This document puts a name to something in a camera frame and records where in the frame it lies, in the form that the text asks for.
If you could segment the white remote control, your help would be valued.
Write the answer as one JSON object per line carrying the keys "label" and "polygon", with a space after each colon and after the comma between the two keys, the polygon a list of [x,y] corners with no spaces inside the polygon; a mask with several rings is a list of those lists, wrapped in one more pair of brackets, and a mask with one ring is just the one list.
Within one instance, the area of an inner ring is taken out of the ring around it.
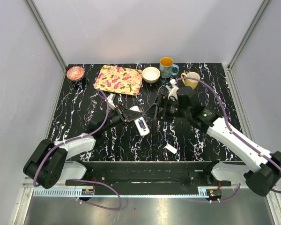
{"label": "white remote control", "polygon": [[135,119],[134,123],[139,131],[140,136],[146,136],[150,133],[150,130],[143,117]]}

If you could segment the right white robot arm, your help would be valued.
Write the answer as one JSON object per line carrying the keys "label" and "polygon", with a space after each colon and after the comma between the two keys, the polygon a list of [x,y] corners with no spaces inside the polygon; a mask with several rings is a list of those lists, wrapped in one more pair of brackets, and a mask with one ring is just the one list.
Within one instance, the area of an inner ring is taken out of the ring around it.
{"label": "right white robot arm", "polygon": [[243,165],[212,163],[204,173],[206,184],[219,181],[245,183],[259,196],[266,196],[281,178],[281,152],[272,153],[247,138],[215,109],[203,106],[190,87],[172,88],[170,95],[158,95],[145,116],[171,122],[184,118],[196,129],[206,133],[236,153]]}

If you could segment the blue AAA battery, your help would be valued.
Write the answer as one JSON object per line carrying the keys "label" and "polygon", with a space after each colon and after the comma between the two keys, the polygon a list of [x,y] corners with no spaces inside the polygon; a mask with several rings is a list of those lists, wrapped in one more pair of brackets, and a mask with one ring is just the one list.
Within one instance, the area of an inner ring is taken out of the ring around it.
{"label": "blue AAA battery", "polygon": [[141,127],[143,130],[146,130],[146,129],[147,129],[147,126],[146,126],[146,123],[144,122],[144,120],[139,120],[139,124],[140,124],[140,127]]}

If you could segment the white battery compartment cover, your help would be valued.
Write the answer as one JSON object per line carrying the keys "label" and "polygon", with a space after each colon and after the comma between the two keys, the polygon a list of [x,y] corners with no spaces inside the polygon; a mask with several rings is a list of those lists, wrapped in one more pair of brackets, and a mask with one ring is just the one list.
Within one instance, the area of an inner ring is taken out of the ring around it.
{"label": "white battery compartment cover", "polygon": [[167,144],[167,145],[165,146],[165,148],[166,148],[168,151],[170,151],[171,153],[173,153],[173,154],[176,154],[176,153],[177,153],[177,149],[176,149],[175,147],[173,147],[172,145],[170,145],[170,144]]}

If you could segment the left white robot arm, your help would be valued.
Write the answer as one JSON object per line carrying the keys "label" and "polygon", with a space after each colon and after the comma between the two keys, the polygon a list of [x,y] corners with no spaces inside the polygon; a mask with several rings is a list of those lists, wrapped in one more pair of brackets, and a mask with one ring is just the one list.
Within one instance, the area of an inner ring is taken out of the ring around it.
{"label": "left white robot arm", "polygon": [[33,180],[35,187],[52,188],[57,182],[76,179],[81,185],[88,185],[92,174],[80,162],[68,162],[73,156],[94,149],[102,133],[123,123],[134,122],[140,129],[144,121],[139,107],[125,108],[122,105],[111,107],[111,114],[103,121],[91,125],[90,133],[82,133],[64,141],[52,142],[43,139],[23,167],[23,173]]}

